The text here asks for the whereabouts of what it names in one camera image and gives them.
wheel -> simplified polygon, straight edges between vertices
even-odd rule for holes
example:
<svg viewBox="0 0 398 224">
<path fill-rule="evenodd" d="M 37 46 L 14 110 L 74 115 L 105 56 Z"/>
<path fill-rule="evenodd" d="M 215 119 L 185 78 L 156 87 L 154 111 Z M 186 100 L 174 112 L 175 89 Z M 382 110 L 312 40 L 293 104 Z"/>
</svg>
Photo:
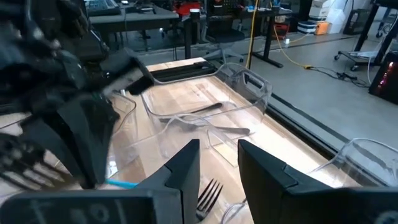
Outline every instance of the wheel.
<svg viewBox="0 0 398 224">
<path fill-rule="evenodd" d="M 358 69 L 358 66 L 357 66 L 357 65 L 354 65 L 354 66 L 352 66 L 352 67 L 350 68 L 350 70 L 351 70 L 352 72 L 355 72 L 357 69 Z"/>
</svg>

robotic hand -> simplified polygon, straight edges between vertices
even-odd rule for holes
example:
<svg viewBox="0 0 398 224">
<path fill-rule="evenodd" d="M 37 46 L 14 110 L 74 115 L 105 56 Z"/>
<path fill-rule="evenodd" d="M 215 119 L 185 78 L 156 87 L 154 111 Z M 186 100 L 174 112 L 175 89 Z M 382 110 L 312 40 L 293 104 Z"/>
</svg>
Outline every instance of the robotic hand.
<svg viewBox="0 0 398 224">
<path fill-rule="evenodd" d="M 58 11 L 50 18 L 37 14 L 36 9 L 51 4 Z M 23 134 L 0 134 L 3 180 L 24 190 L 56 188 L 70 175 L 84 189 L 104 182 L 109 141 L 119 118 L 107 96 L 119 90 L 140 94 L 153 85 L 153 78 L 128 49 L 117 54 L 117 65 L 108 62 L 101 75 L 89 76 L 79 59 L 57 40 L 59 33 L 79 38 L 88 29 L 81 8 L 68 0 L 0 2 L 0 115 L 31 113 L 19 123 Z M 70 175 L 44 162 L 46 150 Z M 27 170 L 48 177 L 35 170 L 36 164 L 62 181 L 29 177 Z"/>
</svg>

floor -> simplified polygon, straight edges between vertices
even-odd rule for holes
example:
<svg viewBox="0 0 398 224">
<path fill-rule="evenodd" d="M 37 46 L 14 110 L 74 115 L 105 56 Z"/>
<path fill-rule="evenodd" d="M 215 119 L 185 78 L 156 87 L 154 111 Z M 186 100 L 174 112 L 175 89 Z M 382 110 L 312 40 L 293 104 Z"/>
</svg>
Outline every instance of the floor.
<svg viewBox="0 0 398 224">
<path fill-rule="evenodd" d="M 300 34 L 289 35 L 291 41 L 301 37 Z M 342 34 L 308 36 L 290 44 L 285 52 L 298 63 L 326 67 L 337 72 L 346 71 L 367 83 L 367 68 L 351 72 L 349 68 L 352 64 L 344 56 L 338 61 L 333 58 L 339 50 L 353 49 L 357 39 L 357 37 L 348 37 Z M 260 52 L 264 42 L 262 37 L 258 37 L 254 43 L 254 51 Z M 378 40 L 367 40 L 363 49 L 374 50 L 377 42 Z M 249 40 L 244 40 L 235 44 L 233 49 L 235 52 L 245 55 L 246 58 L 248 45 Z M 200 50 L 204 47 L 206 46 L 193 46 L 192 57 L 205 55 L 205 51 Z M 334 80 L 324 74 L 304 70 L 290 62 L 278 48 L 278 44 L 273 42 L 272 49 L 274 50 L 271 52 L 270 58 L 283 63 L 283 68 L 273 67 L 255 57 L 252 58 L 251 66 L 254 72 L 273 84 L 273 92 L 276 95 L 340 133 L 346 139 L 371 138 L 398 148 L 398 139 L 396 138 L 398 131 L 397 105 L 368 94 L 367 88 L 356 87 L 352 83 Z M 141 52 L 140 55 L 147 65 L 173 60 L 170 49 Z M 177 59 L 183 59 L 182 47 L 177 48 Z M 238 63 L 235 58 L 228 58 L 228 61 Z M 377 69 L 378 67 L 370 69 L 370 80 L 375 76 Z M 270 103 L 296 119 L 320 138 L 330 142 L 337 149 L 343 147 L 344 141 L 314 125 L 282 103 L 275 99 L 271 99 Z"/>
</svg>

wooden table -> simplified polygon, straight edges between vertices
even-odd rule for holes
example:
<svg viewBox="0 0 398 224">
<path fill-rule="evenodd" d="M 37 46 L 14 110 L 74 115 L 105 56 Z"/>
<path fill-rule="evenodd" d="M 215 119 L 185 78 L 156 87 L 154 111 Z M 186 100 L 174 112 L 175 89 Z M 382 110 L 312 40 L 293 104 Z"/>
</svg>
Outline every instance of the wooden table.
<svg viewBox="0 0 398 224">
<path fill-rule="evenodd" d="M 195 62 L 203 61 L 202 58 L 193 58 L 188 60 L 181 60 L 177 62 L 162 63 L 158 65 L 150 65 L 147 68 L 150 71 L 161 70 L 165 68 L 178 67 L 182 65 L 189 65 Z M 205 78 L 208 86 L 216 85 L 222 89 L 221 92 L 226 93 L 231 91 L 227 86 L 215 80 L 215 77 Z M 181 133 L 176 134 L 171 141 L 165 141 L 162 136 L 151 137 L 159 130 L 154 126 L 153 120 L 149 117 L 142 99 L 150 94 L 155 94 L 164 86 L 153 87 L 141 96 L 128 95 L 127 98 L 115 96 L 114 101 L 116 111 L 123 117 L 136 106 L 135 112 L 131 117 L 126 119 L 126 122 L 114 137 L 113 142 L 109 148 L 109 170 L 110 172 L 117 172 L 112 176 L 114 179 L 125 180 L 130 182 L 140 182 L 146 177 L 154 173 L 160 168 L 173 153 L 167 155 L 164 148 L 180 149 L 187 143 L 187 139 L 183 138 Z M 248 103 L 236 93 L 234 95 L 235 101 L 240 103 Z M 3 116 L 0 119 L 1 126 L 21 119 L 25 115 L 12 114 Z M 263 148 L 263 150 L 271 153 L 279 159 L 285 161 L 292 167 L 301 172 L 308 173 L 314 168 L 327 162 L 325 158 L 315 152 L 311 147 L 302 142 L 299 138 L 290 133 L 287 129 L 274 121 L 268 115 L 260 114 L 261 119 L 259 128 L 255 133 L 244 137 L 253 144 Z M 2 131 L 17 134 L 21 130 L 15 126 L 8 127 Z M 232 149 L 226 144 L 214 144 L 212 148 L 203 148 L 201 150 L 201 191 L 209 183 L 211 179 L 220 181 L 223 185 L 223 191 L 220 195 L 218 203 L 213 208 L 211 214 L 204 221 L 204 223 L 219 223 L 224 211 L 232 204 L 241 202 L 245 196 L 243 187 L 241 185 L 239 170 L 236 163 L 236 149 Z M 54 163 L 54 158 L 48 159 L 50 163 Z M 325 173 L 325 177 L 333 177 L 336 174 L 335 170 Z M 3 190 L 8 187 L 2 184 L 0 188 Z"/>
</svg>

chair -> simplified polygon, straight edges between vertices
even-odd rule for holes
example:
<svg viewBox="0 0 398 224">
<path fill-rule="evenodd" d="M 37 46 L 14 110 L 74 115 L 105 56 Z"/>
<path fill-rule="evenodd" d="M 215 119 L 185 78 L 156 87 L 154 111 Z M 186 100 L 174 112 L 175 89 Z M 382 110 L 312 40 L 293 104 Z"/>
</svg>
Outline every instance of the chair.
<svg viewBox="0 0 398 224">
<path fill-rule="evenodd" d="M 232 28 L 239 10 L 236 6 L 239 3 L 236 0 L 223 0 L 222 7 L 217 6 L 214 2 L 209 2 L 207 5 L 205 39 L 216 44 L 217 50 L 206 54 L 203 58 L 221 57 L 222 62 L 226 63 L 226 57 L 232 56 L 239 58 L 239 62 L 243 62 L 243 56 L 233 52 L 231 48 L 235 42 L 245 38 L 241 31 Z"/>
</svg>

